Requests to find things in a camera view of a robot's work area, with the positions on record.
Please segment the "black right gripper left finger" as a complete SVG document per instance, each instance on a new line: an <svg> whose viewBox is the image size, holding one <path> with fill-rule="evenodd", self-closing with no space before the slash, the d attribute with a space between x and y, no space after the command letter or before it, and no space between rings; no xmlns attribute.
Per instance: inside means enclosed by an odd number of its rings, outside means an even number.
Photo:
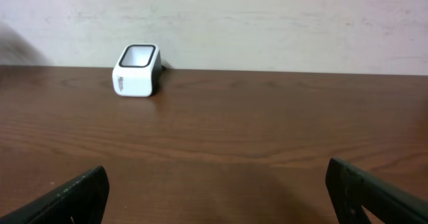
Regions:
<svg viewBox="0 0 428 224"><path fill-rule="evenodd" d="M110 185L104 167L96 166L1 218L1 224L101 224Z"/></svg>

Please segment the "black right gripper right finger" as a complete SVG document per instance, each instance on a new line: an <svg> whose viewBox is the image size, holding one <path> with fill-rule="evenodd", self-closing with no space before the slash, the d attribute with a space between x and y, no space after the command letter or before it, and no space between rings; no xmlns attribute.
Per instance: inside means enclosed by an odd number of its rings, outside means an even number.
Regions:
<svg viewBox="0 0 428 224"><path fill-rule="evenodd" d="M427 223L427 202L350 163L331 158L325 177L339 223L370 223L370 211L383 223Z"/></svg>

